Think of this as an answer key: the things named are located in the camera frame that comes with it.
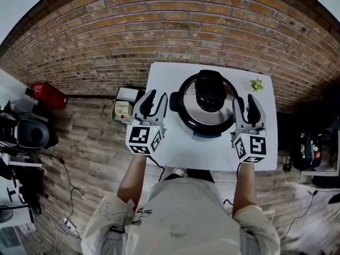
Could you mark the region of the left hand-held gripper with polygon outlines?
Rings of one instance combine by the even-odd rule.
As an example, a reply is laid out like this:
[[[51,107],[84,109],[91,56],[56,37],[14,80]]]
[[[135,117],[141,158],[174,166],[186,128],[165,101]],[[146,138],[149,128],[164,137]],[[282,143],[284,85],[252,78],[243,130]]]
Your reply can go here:
[[[166,116],[168,96],[163,93],[155,113],[151,116],[156,89],[148,91],[134,105],[132,123],[127,126],[125,144],[133,154],[151,156],[154,154],[166,129],[163,119]]]

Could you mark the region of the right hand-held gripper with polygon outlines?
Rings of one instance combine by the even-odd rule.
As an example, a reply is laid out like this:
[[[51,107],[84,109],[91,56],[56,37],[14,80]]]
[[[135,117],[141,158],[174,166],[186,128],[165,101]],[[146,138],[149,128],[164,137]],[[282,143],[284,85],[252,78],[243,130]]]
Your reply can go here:
[[[235,97],[232,102],[233,120],[236,125],[231,132],[232,148],[235,149],[240,163],[255,164],[267,156],[266,113],[261,103],[248,94],[248,122],[252,127],[245,127],[244,100]]]

